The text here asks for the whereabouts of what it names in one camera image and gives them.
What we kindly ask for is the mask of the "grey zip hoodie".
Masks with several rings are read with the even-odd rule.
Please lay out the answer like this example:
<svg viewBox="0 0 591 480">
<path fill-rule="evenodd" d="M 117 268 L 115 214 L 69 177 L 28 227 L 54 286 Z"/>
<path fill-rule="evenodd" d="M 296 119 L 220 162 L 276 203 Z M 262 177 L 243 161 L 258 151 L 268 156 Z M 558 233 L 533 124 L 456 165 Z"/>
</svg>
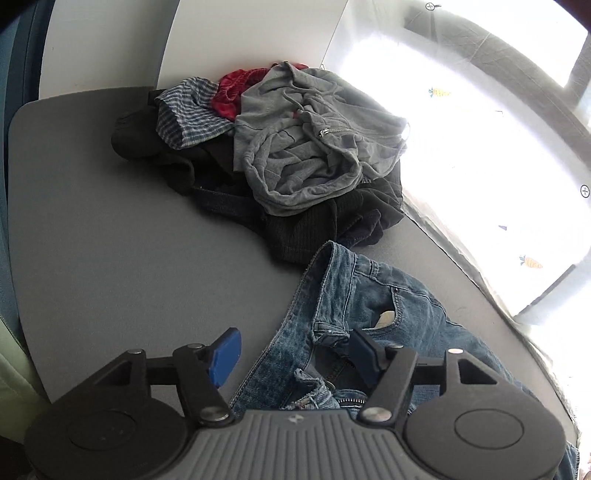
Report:
<svg viewBox="0 0 591 480">
<path fill-rule="evenodd" d="M 259 129 L 235 123 L 233 168 L 273 216 L 293 216 L 394 171 L 406 150 L 407 121 L 331 71 L 315 69 L 315 88 L 294 120 Z"/>
</svg>

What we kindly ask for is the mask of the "blue checked shirt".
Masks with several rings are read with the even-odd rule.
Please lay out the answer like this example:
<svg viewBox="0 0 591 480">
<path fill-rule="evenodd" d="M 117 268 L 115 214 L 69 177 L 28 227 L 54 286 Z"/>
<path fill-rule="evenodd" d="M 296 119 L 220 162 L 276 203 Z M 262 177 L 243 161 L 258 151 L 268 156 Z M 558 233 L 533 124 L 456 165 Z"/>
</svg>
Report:
<svg viewBox="0 0 591 480">
<path fill-rule="evenodd" d="M 174 150 L 194 147 L 228 133 L 233 123 L 211 106 L 218 84 L 201 77 L 190 77 L 160 93 L 156 133 Z"/>
</svg>

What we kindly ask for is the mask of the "black garment pile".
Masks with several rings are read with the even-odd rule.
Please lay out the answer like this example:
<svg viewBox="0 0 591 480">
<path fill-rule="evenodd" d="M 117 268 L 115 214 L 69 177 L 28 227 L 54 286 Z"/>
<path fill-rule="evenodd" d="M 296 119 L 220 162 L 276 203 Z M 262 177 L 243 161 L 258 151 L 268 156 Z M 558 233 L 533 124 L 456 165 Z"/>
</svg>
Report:
<svg viewBox="0 0 591 480">
<path fill-rule="evenodd" d="M 120 118 L 111 142 L 200 207 L 252 228 L 277 260 L 308 265 L 328 241 L 372 245 L 402 220 L 399 123 L 363 96 L 346 119 L 308 90 L 252 93 L 228 132 L 200 142 L 194 128 L 163 92 Z"/>
</svg>

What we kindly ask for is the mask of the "blue denim jeans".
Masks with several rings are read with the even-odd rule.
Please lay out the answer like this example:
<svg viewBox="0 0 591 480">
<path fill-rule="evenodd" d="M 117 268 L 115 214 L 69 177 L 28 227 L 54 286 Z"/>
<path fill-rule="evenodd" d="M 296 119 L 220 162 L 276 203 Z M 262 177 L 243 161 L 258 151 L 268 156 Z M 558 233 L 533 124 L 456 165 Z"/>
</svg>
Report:
<svg viewBox="0 0 591 480">
<path fill-rule="evenodd" d="M 419 358 L 406 415 L 366 425 L 370 389 L 349 335 Z M 238 472 L 252 479 L 573 479 L 556 419 L 417 279 L 334 242 L 232 400 L 245 418 Z"/>
</svg>

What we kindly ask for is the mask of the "white printed storage bag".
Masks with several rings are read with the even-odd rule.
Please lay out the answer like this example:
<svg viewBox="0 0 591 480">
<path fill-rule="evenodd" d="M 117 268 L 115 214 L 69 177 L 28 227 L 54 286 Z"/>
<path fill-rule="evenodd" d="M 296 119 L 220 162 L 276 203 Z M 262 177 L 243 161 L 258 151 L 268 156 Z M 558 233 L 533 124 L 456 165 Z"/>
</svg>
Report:
<svg viewBox="0 0 591 480">
<path fill-rule="evenodd" d="M 349 1 L 325 66 L 404 117 L 412 217 L 590 391 L 590 35 L 554 1 Z"/>
</svg>

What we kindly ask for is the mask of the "red garment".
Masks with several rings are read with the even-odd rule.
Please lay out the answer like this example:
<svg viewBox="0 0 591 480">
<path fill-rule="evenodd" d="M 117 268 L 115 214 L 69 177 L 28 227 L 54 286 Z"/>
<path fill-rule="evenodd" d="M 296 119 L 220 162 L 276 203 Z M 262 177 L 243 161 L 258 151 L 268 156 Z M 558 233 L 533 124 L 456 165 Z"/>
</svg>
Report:
<svg viewBox="0 0 591 480">
<path fill-rule="evenodd" d="M 311 68 L 284 61 L 270 67 L 235 70 L 219 81 L 213 110 L 242 128 L 259 129 L 294 120 L 296 103 L 315 88 Z"/>
</svg>

